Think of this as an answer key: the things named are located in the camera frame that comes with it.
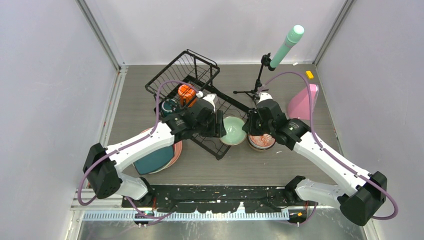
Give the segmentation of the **light green bowl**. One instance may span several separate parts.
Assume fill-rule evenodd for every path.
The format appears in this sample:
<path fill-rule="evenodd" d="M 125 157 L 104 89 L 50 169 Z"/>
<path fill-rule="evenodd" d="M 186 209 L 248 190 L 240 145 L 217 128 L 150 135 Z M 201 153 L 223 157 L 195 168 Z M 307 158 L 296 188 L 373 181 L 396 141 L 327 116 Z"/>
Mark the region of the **light green bowl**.
<path fill-rule="evenodd" d="M 243 130 L 245 122 L 235 116 L 228 116 L 223 119 L 223 126 L 226 131 L 226 135 L 221 137 L 219 140 L 229 146 L 236 146 L 241 144 L 247 137 L 247 133 Z"/>

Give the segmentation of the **orange mug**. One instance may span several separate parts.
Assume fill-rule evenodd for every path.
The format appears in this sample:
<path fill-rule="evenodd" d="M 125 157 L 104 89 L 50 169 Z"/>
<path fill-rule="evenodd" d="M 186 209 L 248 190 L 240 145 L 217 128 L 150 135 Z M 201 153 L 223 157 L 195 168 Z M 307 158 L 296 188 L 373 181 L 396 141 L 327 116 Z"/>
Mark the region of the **orange mug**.
<path fill-rule="evenodd" d="M 196 102 L 196 90 L 192 84 L 182 84 L 178 87 L 177 94 L 182 107 L 192 107 Z"/>

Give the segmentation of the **dark green mug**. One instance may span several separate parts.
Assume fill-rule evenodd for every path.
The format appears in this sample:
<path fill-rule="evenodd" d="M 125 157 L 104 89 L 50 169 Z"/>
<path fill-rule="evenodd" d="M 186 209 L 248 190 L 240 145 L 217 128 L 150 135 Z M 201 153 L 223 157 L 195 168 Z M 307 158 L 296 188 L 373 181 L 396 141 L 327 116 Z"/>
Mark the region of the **dark green mug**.
<path fill-rule="evenodd" d="M 160 113 L 163 118 L 171 114 L 180 113 L 180 112 L 181 112 L 180 103 L 177 102 L 175 99 L 165 99 L 160 104 Z"/>

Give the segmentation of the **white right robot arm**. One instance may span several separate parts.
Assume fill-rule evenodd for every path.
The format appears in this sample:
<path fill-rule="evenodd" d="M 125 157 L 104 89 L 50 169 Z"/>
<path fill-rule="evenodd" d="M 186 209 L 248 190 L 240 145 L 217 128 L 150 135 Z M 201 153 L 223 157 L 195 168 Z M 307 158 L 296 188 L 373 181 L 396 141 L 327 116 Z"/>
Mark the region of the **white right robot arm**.
<path fill-rule="evenodd" d="M 353 164 L 313 134 L 305 122 L 287 118 L 272 99 L 261 100 L 248 111 L 243 130 L 252 136 L 270 135 L 335 181 L 335 185 L 329 185 L 296 176 L 285 186 L 285 198 L 291 205 L 322 203 L 339 209 L 352 223 L 365 226 L 386 201 L 382 191 L 387 189 L 388 179 L 383 173 L 370 173 Z"/>

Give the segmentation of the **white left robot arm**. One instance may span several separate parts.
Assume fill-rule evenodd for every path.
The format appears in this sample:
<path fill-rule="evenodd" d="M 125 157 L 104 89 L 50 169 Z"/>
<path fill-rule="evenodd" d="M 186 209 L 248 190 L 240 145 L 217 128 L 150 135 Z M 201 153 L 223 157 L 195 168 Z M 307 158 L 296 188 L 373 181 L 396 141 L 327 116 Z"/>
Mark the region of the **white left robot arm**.
<path fill-rule="evenodd" d="M 216 109 L 217 101 L 216 94 L 207 94 L 197 99 L 193 106 L 164 117 L 150 131 L 108 147 L 100 143 L 92 145 L 80 183 L 88 181 L 94 199 L 119 194 L 135 200 L 141 207 L 148 207 L 154 197 L 147 181 L 126 175 L 123 170 L 141 158 L 190 139 L 193 135 L 211 138 L 224 136 L 223 113 Z"/>

